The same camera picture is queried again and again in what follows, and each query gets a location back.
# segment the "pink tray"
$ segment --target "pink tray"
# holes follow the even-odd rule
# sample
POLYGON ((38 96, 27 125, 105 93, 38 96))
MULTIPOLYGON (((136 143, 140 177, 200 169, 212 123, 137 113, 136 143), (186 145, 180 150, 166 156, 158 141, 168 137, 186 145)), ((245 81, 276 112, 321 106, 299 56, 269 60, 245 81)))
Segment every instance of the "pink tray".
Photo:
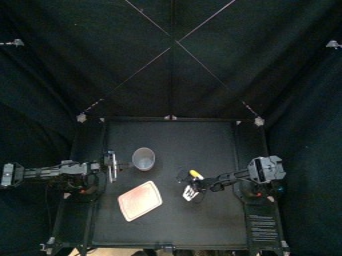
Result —
POLYGON ((153 181, 146 182, 118 198, 124 216, 133 221, 162 205, 160 190, 153 181))

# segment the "yellow object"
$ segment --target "yellow object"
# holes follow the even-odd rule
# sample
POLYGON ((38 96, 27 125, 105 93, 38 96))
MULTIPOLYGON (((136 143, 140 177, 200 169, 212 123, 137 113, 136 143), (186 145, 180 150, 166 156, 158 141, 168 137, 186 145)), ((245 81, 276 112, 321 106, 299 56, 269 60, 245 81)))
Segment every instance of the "yellow object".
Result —
POLYGON ((205 179, 204 176, 196 170, 190 170, 190 175, 201 180, 205 179))

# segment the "black backdrop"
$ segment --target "black backdrop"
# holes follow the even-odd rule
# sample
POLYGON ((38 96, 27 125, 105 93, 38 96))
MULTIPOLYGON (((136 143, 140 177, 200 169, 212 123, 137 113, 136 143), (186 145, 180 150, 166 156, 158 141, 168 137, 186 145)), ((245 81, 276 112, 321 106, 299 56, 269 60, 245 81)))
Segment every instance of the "black backdrop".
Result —
MULTIPOLYGON (((26 46, 0 46, 0 164, 69 158, 86 110, 254 118, 245 102, 285 159, 293 251, 341 255, 341 17, 333 0, 3 1, 0 42, 26 46)), ((35 255, 46 191, 21 191, 0 195, 0 254, 35 255)))

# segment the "white sticker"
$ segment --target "white sticker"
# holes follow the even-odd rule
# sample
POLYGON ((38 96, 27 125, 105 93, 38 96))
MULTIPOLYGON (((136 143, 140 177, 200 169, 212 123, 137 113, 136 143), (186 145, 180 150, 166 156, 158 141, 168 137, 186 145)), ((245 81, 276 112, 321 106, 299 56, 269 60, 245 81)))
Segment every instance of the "white sticker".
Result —
POLYGON ((197 192, 190 185, 188 185, 186 189, 185 189, 185 193, 184 193, 184 197, 188 201, 192 201, 196 196, 198 195, 200 192, 197 192))

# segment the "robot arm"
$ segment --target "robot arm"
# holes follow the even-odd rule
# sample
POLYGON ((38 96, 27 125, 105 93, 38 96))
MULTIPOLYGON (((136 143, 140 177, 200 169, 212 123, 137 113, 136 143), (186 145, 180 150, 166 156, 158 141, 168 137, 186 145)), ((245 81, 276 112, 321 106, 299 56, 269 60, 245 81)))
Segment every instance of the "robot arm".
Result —
POLYGON ((83 164, 67 160, 61 165, 26 169, 19 163, 9 163, 0 176, 0 189, 18 187, 25 182, 47 182, 65 192, 93 193, 99 183, 98 174, 107 172, 110 181, 117 180, 118 162, 110 151, 101 161, 83 164))
POLYGON ((186 175, 180 174, 178 181, 186 181, 189 183, 184 197, 188 201, 192 201, 198 193, 209 189, 213 192, 222 191, 226 186, 232 186, 240 181, 248 181, 261 187, 272 181, 282 180, 285 175, 282 159, 278 156, 270 156, 254 158, 248 169, 225 173, 216 178, 204 178, 204 176, 193 170, 188 172, 186 175))

